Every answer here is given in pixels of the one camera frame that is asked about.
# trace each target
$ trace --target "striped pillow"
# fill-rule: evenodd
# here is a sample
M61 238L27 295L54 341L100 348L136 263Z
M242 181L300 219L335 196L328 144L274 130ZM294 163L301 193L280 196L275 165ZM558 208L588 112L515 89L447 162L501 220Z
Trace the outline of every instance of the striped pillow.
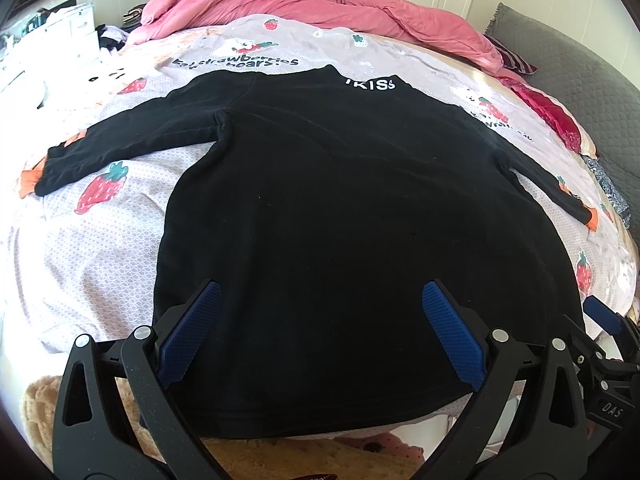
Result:
M500 41L492 38L491 36L484 35L489 41L494 44L494 47L500 52L502 56L502 61L504 62L504 67L509 70L513 70L522 75L531 75L535 74L538 67L533 66L530 63L527 63L522 59L518 54L506 48Z

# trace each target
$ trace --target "screw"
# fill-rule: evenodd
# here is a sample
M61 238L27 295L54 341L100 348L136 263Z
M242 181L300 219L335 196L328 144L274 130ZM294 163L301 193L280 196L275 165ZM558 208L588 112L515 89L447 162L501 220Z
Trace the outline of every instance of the screw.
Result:
M133 337L135 337L136 339L146 339L147 337L149 337L149 335L151 334L151 327L143 325L143 326L139 326L135 332L133 333Z
M89 342L89 336L87 334L79 335L76 338L76 346L79 346L80 348L82 348L83 346L86 346L88 342Z
M501 328L495 329L491 335L498 343L506 343L509 340L509 334Z
M562 339L558 339L557 337L551 341L551 344L554 346L556 350L562 351L566 348L564 341Z

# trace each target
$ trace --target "pink comforter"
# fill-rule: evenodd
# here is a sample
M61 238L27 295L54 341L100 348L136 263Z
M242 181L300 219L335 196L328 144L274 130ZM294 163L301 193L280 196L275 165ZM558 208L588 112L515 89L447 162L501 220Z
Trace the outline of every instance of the pink comforter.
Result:
M225 25L249 14L274 14L321 28L348 27L466 57L495 75L502 57L463 18L405 0L151 0L128 42L165 38L184 28Z

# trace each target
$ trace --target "black sweatshirt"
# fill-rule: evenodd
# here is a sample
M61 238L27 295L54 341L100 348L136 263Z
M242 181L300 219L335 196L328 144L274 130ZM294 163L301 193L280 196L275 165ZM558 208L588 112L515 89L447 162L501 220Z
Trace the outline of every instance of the black sweatshirt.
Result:
M591 213L397 76L207 73L53 149L36 190L208 140L169 199L154 291L157 319L206 278L222 289L218 325L170 388L201 436L380 426L469 393L422 311L434 278L522 341L546 343L557 314L582 324L564 245L511 170Z

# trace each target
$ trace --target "strawberry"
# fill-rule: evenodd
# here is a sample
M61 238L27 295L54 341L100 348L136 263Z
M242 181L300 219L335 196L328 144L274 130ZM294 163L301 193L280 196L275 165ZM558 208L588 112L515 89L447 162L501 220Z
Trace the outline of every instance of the strawberry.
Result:
M591 266L587 263L587 257L583 252L580 252L580 260L575 266L575 279L581 293L588 296L591 288Z
M136 79L133 83L130 83L124 90L120 90L118 95L131 94L132 92L138 92L146 86L146 79L141 77Z
M501 120L505 124L509 122L509 118L505 114L503 114L500 110L498 110L498 108L496 108L495 105L491 101L489 101L489 99L481 97L479 101L480 101L480 105L484 106L489 111L489 113L492 116L494 116L496 119Z
M233 46L231 47L231 50L233 50L234 52L237 52L238 54L248 54L249 52L260 50L261 48L267 48L268 46L278 46L278 44L273 43L273 41L265 41L263 43L255 44L251 48L247 48L247 47L236 48Z
M111 164L107 173L95 177L82 192L78 200L76 214L82 215L92 206L100 202L108 202L116 196L127 181L128 172L129 168L123 166L122 162Z
M264 28L267 30L276 30L278 28L278 20L267 20L264 22Z
M607 218L613 222L613 216L611 216L611 213L607 209L607 206L605 206L602 202L600 202L600 209L602 209L602 212L607 216Z
M566 186L564 178L562 178L560 175L556 175L556 179L558 179L558 186L560 187L560 189L567 193L567 195L571 195L571 191L569 191L569 188Z

